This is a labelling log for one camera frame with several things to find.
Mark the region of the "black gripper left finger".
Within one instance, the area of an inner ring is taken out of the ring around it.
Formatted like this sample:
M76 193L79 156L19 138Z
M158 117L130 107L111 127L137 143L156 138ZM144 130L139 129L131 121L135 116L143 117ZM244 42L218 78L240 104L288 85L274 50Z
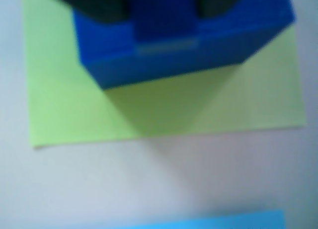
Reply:
M129 0L61 0L76 11L102 23L117 23L129 18Z

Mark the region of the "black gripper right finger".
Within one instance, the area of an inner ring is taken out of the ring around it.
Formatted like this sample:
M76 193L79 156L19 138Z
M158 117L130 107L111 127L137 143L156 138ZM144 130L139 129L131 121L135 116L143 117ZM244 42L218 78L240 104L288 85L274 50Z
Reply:
M239 0L197 0L197 13L200 18L215 17L227 12Z

